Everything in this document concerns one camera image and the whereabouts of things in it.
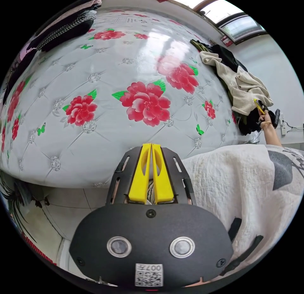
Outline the person's right hand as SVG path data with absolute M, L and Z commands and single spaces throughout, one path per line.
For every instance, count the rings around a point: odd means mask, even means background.
M 259 111 L 259 122 L 260 122 L 260 127 L 263 129 L 265 126 L 272 125 L 272 121 L 269 115 L 268 110 L 265 110 L 263 113 Z

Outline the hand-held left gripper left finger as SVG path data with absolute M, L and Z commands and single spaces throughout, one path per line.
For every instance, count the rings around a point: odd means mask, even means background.
M 139 156 L 129 190 L 129 201 L 133 203 L 146 203 L 149 184 L 149 168 L 152 144 L 146 143 L 140 147 Z

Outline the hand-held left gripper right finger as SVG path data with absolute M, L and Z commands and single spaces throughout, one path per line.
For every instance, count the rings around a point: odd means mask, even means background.
M 158 144 L 152 144 L 153 184 L 155 203 L 170 203 L 174 199 L 166 160 Z

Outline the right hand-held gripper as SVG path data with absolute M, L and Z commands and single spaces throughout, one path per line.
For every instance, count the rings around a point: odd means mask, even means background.
M 271 118 L 271 121 L 272 121 L 272 124 L 273 124 L 274 120 L 275 120 L 275 117 L 274 117 L 274 114 L 271 111 L 269 111 L 268 107 L 261 100 L 259 100 L 259 99 L 254 99 L 254 103 L 255 103 L 257 109 L 259 110 L 259 112 L 262 115 L 265 115 L 265 110 L 268 110 L 270 118 Z

